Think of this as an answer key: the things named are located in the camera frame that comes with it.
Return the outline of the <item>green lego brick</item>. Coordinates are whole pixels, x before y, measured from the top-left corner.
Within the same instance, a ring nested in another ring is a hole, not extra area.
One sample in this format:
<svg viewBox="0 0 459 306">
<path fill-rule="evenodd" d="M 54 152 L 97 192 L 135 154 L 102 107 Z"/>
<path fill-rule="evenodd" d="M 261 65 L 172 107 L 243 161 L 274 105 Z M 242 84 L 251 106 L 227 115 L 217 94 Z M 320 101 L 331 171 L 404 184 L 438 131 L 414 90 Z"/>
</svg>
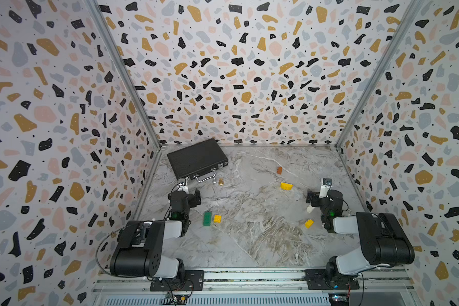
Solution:
<svg viewBox="0 0 459 306">
<path fill-rule="evenodd" d="M 203 214 L 203 226 L 204 227 L 209 227 L 211 226 L 212 222 L 212 212 L 211 211 L 206 211 Z"/>
</svg>

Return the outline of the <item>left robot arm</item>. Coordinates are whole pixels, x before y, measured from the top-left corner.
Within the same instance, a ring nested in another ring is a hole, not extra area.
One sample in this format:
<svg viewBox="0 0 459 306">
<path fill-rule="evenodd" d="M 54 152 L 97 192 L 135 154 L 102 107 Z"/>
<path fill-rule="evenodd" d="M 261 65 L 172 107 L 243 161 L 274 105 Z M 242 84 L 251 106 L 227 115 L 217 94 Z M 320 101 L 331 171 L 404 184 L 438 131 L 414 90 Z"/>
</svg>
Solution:
<svg viewBox="0 0 459 306">
<path fill-rule="evenodd" d="M 185 236 L 191 224 L 190 210 L 201 204 L 200 191 L 170 193 L 169 216 L 155 221 L 130 221 L 121 230 L 109 264 L 116 277 L 148 277 L 169 281 L 185 278 L 181 259 L 162 255 L 163 243 Z"/>
</svg>

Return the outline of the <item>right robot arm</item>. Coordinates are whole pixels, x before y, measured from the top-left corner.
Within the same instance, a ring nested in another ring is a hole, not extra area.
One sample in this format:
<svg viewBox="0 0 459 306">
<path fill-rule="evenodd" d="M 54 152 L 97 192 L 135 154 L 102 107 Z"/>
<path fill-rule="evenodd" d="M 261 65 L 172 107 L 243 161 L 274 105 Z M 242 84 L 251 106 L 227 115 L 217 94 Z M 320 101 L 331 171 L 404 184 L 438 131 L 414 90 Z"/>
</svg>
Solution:
<svg viewBox="0 0 459 306">
<path fill-rule="evenodd" d="M 325 280 L 355 277 L 380 266 L 410 265 L 415 259 L 414 248 L 393 214 L 357 212 L 345 216 L 343 194 L 323 186 L 321 191 L 307 192 L 306 203 L 320 209 L 323 228 L 331 234 L 356 235 L 356 249 L 329 259 Z"/>
</svg>

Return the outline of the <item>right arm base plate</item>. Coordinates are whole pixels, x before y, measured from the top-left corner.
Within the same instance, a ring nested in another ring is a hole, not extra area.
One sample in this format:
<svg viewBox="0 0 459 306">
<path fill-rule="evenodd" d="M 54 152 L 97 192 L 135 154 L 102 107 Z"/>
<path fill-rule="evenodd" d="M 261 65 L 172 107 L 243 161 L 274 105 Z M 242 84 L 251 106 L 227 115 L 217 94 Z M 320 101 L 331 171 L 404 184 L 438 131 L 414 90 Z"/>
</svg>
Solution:
<svg viewBox="0 0 459 306">
<path fill-rule="evenodd" d="M 342 275 L 326 269 L 307 269 L 304 272 L 308 290 L 360 289 L 357 276 L 354 275 Z"/>
</svg>

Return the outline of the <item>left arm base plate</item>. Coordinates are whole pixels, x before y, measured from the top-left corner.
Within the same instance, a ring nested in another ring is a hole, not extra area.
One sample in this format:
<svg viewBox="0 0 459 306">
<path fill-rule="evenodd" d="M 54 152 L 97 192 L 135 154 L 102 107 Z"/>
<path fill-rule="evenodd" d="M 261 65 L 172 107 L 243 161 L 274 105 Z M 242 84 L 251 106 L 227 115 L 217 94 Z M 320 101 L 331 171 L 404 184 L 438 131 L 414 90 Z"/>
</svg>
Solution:
<svg viewBox="0 0 459 306">
<path fill-rule="evenodd" d="M 201 291 L 204 275 L 203 270 L 186 270 L 175 278 L 155 278 L 151 282 L 150 291 Z"/>
</svg>

